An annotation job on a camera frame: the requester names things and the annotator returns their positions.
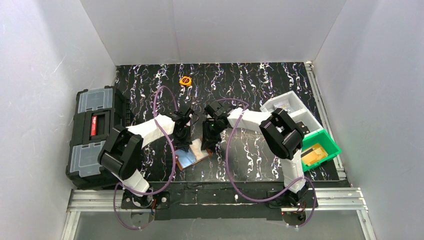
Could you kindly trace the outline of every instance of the orange tape measure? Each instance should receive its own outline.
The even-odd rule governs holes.
[[[192,85],[192,78],[189,76],[183,76],[181,80],[179,80],[179,84],[184,87],[189,87]]]

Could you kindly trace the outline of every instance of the black table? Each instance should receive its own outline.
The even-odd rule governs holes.
[[[180,78],[190,76],[192,86],[181,87]],[[188,104],[200,116],[192,128],[192,139],[202,136],[204,107],[212,100],[236,98],[250,104],[249,109],[259,111],[269,98],[294,91],[321,123],[320,114],[302,62],[278,63],[217,63],[217,64],[163,64],[122,65],[117,67],[115,86],[130,99],[135,114],[133,124],[153,118],[152,106],[155,91],[167,86],[179,105]],[[163,91],[158,100],[158,112],[174,111],[169,92]],[[231,129],[224,132],[222,143],[211,157],[180,171],[176,182],[227,182],[225,151]],[[235,181],[283,181],[279,159],[268,148],[258,132],[237,129],[229,150],[229,164]],[[146,161],[142,171],[149,182],[166,181],[171,173],[170,146],[161,138],[144,148]],[[305,173],[313,181],[338,181],[333,161]]]

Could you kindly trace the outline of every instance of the white wall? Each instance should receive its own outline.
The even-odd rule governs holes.
[[[0,233],[59,239],[76,93],[115,66],[79,1],[0,1]]]
[[[116,65],[304,62],[346,0],[81,0]]]
[[[424,1],[347,0],[314,62],[378,239],[422,239]]]

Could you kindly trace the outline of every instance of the red label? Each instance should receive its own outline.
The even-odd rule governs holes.
[[[96,135],[96,126],[97,126],[97,116],[93,116],[91,118],[91,134],[90,134],[91,137]]]

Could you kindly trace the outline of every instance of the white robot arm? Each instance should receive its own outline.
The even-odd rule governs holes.
[[[258,112],[242,108],[231,109],[214,101],[205,108],[209,118],[203,122],[202,148],[210,148],[220,141],[218,133],[227,127],[244,128],[260,132],[265,137],[271,151],[281,158],[281,167],[284,176],[284,186],[287,187],[293,180],[304,177],[301,162],[303,132],[282,109],[274,112]],[[305,186],[306,180],[300,180],[289,190],[297,193]]]
[[[174,143],[184,147],[191,143],[190,134],[187,134],[190,133],[190,126],[187,124],[192,113],[191,108],[180,109],[179,112],[158,115],[154,119],[127,128],[115,126],[99,154],[99,164],[115,175],[124,186],[145,193],[149,189],[149,183],[139,171],[143,163],[142,149],[164,136],[155,121],[167,135],[174,134]]]

